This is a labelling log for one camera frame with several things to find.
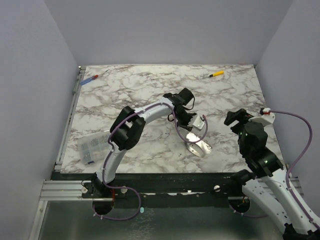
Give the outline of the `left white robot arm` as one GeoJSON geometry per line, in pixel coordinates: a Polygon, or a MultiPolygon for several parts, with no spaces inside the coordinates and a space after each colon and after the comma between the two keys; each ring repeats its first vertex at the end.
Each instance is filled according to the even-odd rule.
{"type": "Polygon", "coordinates": [[[115,179],[117,168],[126,152],[139,142],[145,126],[159,118],[172,115],[178,136],[185,143],[198,143],[200,140],[190,141],[179,132],[179,128],[190,132],[194,127],[193,119],[196,119],[198,115],[189,113],[190,109],[186,108],[186,105],[194,100],[195,96],[192,92],[184,88],[179,93],[166,93],[160,100],[145,107],[132,109],[127,106],[123,108],[109,130],[108,152],[102,167],[91,180],[94,193],[103,198],[111,190],[114,197],[115,190],[125,189],[133,191],[137,196],[139,195],[134,188],[111,186],[109,183],[115,179]]]}

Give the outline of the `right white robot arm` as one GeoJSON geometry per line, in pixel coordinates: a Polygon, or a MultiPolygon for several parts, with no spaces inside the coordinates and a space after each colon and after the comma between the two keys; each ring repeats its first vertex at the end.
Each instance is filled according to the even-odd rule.
{"type": "Polygon", "coordinates": [[[262,108],[253,116],[243,108],[229,111],[224,124],[238,136],[238,146],[248,170],[232,175],[229,189],[254,201],[282,232],[284,240],[318,240],[320,218],[307,205],[290,180],[291,168],[267,148],[265,127],[275,121],[277,111],[262,108]]]}

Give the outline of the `metal carabiner with key rings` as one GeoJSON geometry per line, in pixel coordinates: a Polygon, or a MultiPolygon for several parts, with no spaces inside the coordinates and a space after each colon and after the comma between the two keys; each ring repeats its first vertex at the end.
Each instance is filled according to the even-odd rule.
{"type": "Polygon", "coordinates": [[[190,153],[197,157],[204,158],[206,155],[209,155],[212,152],[212,147],[203,140],[198,141],[199,139],[200,138],[194,133],[189,132],[186,135],[186,140],[192,143],[185,142],[184,144],[190,153]]]}

